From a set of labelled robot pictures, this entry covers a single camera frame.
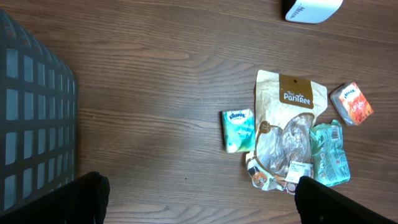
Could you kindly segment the small teal tissue pack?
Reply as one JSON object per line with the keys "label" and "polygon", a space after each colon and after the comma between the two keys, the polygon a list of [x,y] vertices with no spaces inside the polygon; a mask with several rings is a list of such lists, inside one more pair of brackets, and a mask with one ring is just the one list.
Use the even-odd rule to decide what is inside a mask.
{"label": "small teal tissue pack", "polygon": [[226,152],[255,150],[254,114],[250,109],[223,111],[222,119]]}

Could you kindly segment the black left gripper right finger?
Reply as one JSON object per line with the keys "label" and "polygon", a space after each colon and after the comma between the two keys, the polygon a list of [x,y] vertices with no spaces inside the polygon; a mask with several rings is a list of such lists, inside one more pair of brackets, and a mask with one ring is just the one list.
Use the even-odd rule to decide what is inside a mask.
{"label": "black left gripper right finger", "polygon": [[307,176],[300,178],[294,199],[303,224],[395,223]]}

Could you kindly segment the brown beige snack pouch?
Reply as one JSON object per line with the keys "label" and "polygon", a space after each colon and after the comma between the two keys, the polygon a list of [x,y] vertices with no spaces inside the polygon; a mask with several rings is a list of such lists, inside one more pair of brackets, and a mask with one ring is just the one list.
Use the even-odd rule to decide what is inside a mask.
{"label": "brown beige snack pouch", "polygon": [[313,177],[310,130],[327,109],[327,89],[316,82],[259,70],[255,95],[255,150],[246,154],[252,184],[294,194]]}

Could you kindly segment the teal snack packet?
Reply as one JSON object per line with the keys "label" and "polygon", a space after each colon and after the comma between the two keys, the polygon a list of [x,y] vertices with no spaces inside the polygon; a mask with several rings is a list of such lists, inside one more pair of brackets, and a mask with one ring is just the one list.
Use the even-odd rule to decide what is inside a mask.
{"label": "teal snack packet", "polygon": [[350,180],[351,173],[343,148],[343,127],[337,120],[314,126],[310,130],[310,145],[313,178],[316,181],[332,187]]}

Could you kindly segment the orange packet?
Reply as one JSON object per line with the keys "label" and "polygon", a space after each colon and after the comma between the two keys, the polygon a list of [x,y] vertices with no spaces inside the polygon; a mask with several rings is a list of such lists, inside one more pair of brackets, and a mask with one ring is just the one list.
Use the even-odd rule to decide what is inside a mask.
{"label": "orange packet", "polygon": [[343,121],[350,126],[360,125],[374,112],[356,82],[337,88],[330,98]]}

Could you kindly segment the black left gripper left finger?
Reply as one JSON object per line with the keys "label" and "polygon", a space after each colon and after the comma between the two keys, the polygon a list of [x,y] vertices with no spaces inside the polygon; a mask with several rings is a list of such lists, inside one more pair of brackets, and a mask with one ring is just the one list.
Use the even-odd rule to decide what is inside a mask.
{"label": "black left gripper left finger", "polygon": [[89,172],[59,189],[1,217],[1,224],[102,224],[109,202],[107,177]]}

